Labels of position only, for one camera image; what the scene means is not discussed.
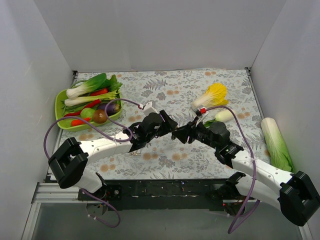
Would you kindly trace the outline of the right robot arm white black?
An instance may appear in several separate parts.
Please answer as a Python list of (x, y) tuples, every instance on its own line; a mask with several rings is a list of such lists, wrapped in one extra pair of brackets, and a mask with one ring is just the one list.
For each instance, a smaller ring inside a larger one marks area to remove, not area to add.
[(222, 164), (252, 176), (253, 198), (278, 208), (297, 226), (304, 226), (320, 208), (320, 195), (306, 173), (292, 173), (253, 159), (248, 151), (230, 140), (223, 122), (214, 122), (209, 128), (189, 122), (175, 129), (172, 137), (183, 144), (197, 140), (214, 148), (214, 155)]

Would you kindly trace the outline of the brass keys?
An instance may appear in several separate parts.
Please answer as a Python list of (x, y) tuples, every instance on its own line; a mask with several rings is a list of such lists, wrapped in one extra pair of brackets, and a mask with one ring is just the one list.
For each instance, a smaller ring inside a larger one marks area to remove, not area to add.
[(140, 152), (137, 152), (137, 151), (131, 152), (130, 154), (131, 154), (132, 156), (141, 156), (141, 153), (140, 153)]

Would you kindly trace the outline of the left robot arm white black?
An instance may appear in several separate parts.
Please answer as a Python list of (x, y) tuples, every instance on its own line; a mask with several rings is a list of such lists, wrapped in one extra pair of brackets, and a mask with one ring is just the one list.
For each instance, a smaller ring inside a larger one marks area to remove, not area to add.
[(97, 173), (87, 170), (87, 165), (113, 155), (142, 149), (154, 138), (171, 133), (177, 126), (178, 123), (164, 110), (152, 112), (143, 121), (129, 127), (133, 133), (129, 141), (125, 141), (130, 134), (127, 130), (113, 135), (111, 139), (104, 137), (77, 141), (71, 137), (55, 151), (48, 164), (61, 189), (78, 187), (87, 190), (95, 200), (101, 200), (107, 193), (104, 180)]

